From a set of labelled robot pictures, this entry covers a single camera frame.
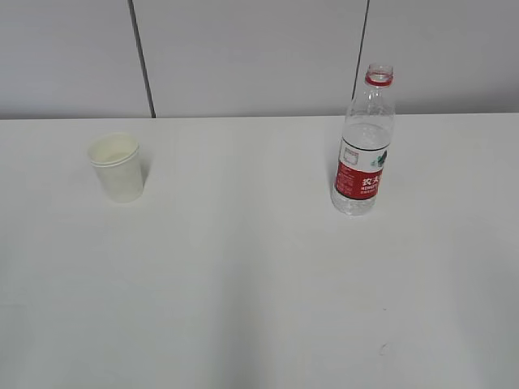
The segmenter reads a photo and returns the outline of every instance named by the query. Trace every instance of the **cup rim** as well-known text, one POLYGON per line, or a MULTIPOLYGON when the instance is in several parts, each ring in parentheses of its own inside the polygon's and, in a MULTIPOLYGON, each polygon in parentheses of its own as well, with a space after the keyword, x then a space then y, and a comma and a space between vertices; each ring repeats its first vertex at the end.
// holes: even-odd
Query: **cup rim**
POLYGON ((130 135, 126 132, 112 132, 110 134, 106 134, 106 135, 103 135, 97 139, 95 139, 91 144, 90 146, 88 147, 88 150, 87 150, 87 154, 88 154, 88 158, 90 159, 90 164, 96 168, 111 168, 111 167, 114 167, 114 166, 118 166, 118 165, 121 165, 123 163, 125 163, 126 161, 128 161, 129 159, 133 158, 137 153, 139 152, 139 142, 137 141, 137 139, 133 136, 133 135, 130 135), (95 160, 92 159, 92 149, 97 146, 99 143, 103 142, 104 140, 107 140, 109 138, 112 138, 116 135, 123 135, 123 136, 126 136, 127 138, 131 139, 133 142, 135 142, 135 150, 133 152, 131 152, 130 154, 128 154, 127 156, 124 156, 118 160, 112 160, 110 162, 96 162, 95 160))

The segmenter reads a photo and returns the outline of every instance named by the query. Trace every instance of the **white wall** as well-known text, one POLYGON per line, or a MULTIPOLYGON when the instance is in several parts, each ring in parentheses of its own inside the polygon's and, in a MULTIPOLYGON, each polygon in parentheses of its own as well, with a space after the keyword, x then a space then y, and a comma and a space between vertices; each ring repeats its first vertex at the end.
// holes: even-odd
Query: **white wall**
POLYGON ((395 66, 400 113, 519 111, 517 0, 371 0, 361 73, 395 66))
POLYGON ((341 114, 365 0, 135 0, 158 117, 341 114))
MULTIPOLYGON (((343 114, 367 0, 134 0, 158 117, 343 114)), ((516 0, 371 0, 400 113, 519 111, 516 0)), ((150 117, 127 0, 4 0, 0 118, 150 117)))
POLYGON ((0 118, 149 118, 126 0, 2 0, 0 118))

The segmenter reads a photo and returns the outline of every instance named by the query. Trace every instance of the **paper cup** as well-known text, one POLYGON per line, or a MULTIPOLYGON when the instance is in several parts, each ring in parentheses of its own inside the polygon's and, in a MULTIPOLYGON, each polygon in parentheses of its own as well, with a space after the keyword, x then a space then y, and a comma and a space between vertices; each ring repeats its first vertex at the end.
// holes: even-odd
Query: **paper cup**
POLYGON ((117 203, 129 203, 143 193, 139 143, 129 134, 116 133, 96 140, 88 156, 105 193, 117 203))

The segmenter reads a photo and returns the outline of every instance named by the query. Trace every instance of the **white table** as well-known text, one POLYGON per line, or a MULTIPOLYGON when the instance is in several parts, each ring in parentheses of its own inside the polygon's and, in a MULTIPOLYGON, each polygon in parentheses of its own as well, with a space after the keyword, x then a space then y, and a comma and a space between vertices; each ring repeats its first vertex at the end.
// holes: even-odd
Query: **white table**
POLYGON ((0 387, 516 388, 519 115, 398 117, 358 219, 342 121, 0 122, 0 387), (122 206, 85 155, 121 130, 122 206))

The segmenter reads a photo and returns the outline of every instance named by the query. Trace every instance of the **green logo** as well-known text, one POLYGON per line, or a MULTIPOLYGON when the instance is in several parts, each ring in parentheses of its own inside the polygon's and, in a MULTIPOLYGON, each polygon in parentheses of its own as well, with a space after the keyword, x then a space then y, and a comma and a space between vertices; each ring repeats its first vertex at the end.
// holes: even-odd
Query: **green logo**
POLYGON ((373 162, 371 162, 371 166, 378 166, 379 168, 384 166, 384 162, 386 161, 386 158, 388 157, 388 151, 386 150, 384 154, 381 156, 377 156, 373 162))

